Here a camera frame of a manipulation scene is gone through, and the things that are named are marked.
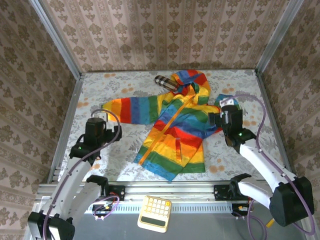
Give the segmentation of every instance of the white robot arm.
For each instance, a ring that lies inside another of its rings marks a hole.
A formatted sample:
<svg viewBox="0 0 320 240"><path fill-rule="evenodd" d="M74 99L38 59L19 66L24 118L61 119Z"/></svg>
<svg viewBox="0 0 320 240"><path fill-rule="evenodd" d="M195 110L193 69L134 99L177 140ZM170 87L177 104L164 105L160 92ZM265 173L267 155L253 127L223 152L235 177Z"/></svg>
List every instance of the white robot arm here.
<svg viewBox="0 0 320 240"><path fill-rule="evenodd" d="M52 196L39 212L32 212L28 218L28 226L34 240L73 239L75 226L94 201L99 200L99 197L105 198L110 192L116 192L115 189L120 189L123 193L124 186L112 188L106 177L91 175L76 195L86 173L99 157L99 149L106 143L119 141L121 137L120 126L115 126L112 131L106 128L106 122L102 118L88 119L85 134L81 135L71 148L70 159Z"/></svg>
<svg viewBox="0 0 320 240"><path fill-rule="evenodd" d="M224 99L220 105L220 113L209 113L210 124L222 128L226 144L246 158L267 182L266 185L256 181L247 173L235 176L229 184L231 196L228 199L248 196L258 201L270 210L274 220L283 227L308 216L301 196L311 214L314 214L310 181L306 177L298 178L259 146L257 136L243 128L243 111L234 105L233 99Z"/></svg>

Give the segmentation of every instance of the floral wallpaper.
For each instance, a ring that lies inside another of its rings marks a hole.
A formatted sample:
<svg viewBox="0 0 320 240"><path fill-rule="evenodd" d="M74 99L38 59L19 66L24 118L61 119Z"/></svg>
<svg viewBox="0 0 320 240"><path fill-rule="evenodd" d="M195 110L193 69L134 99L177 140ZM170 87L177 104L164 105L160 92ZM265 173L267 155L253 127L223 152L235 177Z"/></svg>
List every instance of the floral wallpaper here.
<svg viewBox="0 0 320 240"><path fill-rule="evenodd" d="M75 79L27 0L0 0L0 239L23 239Z"/></svg>
<svg viewBox="0 0 320 240"><path fill-rule="evenodd" d="M82 72L254 69L288 0L43 0Z"/></svg>
<svg viewBox="0 0 320 240"><path fill-rule="evenodd" d="M304 1L263 76L289 160L311 181L320 226L320 1Z"/></svg>

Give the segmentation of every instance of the calculator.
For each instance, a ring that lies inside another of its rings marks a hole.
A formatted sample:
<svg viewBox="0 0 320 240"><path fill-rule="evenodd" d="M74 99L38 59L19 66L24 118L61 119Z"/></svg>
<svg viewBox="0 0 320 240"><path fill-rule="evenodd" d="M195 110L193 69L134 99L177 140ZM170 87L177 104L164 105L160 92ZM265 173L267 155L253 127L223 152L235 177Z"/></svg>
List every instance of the calculator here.
<svg viewBox="0 0 320 240"><path fill-rule="evenodd" d="M145 196L138 218L138 226L143 229L165 233L168 229L171 205L169 200Z"/></svg>

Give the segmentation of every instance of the jacket pocket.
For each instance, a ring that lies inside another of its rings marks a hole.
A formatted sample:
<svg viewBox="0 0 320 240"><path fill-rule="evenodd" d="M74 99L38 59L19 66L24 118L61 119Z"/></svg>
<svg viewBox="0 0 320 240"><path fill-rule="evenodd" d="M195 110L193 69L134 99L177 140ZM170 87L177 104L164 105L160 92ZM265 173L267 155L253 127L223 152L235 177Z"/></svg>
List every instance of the jacket pocket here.
<svg viewBox="0 0 320 240"><path fill-rule="evenodd" d="M176 161L179 164L182 164L182 154L181 154L181 143L180 138L175 139L175 154L176 154Z"/></svg>

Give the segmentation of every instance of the aluminum frame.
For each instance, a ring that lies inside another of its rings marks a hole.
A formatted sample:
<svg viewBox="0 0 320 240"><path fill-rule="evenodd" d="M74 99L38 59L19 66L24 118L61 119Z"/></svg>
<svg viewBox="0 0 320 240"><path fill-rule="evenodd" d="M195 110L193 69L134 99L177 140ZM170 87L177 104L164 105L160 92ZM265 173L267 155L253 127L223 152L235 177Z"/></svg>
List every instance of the aluminum frame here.
<svg viewBox="0 0 320 240"><path fill-rule="evenodd" d="M45 29L49 33L50 37L52 38L54 44L58 48L58 51L62 55L65 63L68 65L70 71L72 72L74 78L76 80L80 79L81 72L74 61L71 53L69 52L68 48L64 44L63 38L60 36L59 31L55 27L55 24L48 14L46 8L43 5L41 0L29 0L31 5L33 6L34 10L38 14L41 22L43 23Z"/></svg>
<svg viewBox="0 0 320 240"><path fill-rule="evenodd" d="M56 146L50 172L46 181L48 184L50 184L53 181L56 169L61 167L62 161L64 159L71 127L74 121L79 97L82 91L82 85L84 82L83 78L84 78L84 75L82 75L80 79L75 83L75 86L73 89L72 97L71 97L69 107L65 115L63 127L61 130L61 135L60 135L58 144Z"/></svg>
<svg viewBox="0 0 320 240"><path fill-rule="evenodd" d="M280 42L288 31L290 24L297 15L303 2L304 0L289 1L283 15L279 20L278 25L276 26L268 44L266 45L262 53L258 64L255 67L258 72L263 73L263 71L266 69L268 63L270 62Z"/></svg>
<svg viewBox="0 0 320 240"><path fill-rule="evenodd" d="M226 181L110 181L109 185L125 186L125 198L127 203L140 203L146 195L161 197L172 203L199 204L199 203L245 203L246 201L215 201L214 185L228 185ZM41 203L44 198L52 195L57 183L40 184L35 203ZM77 189L79 193L84 187L82 182Z"/></svg>

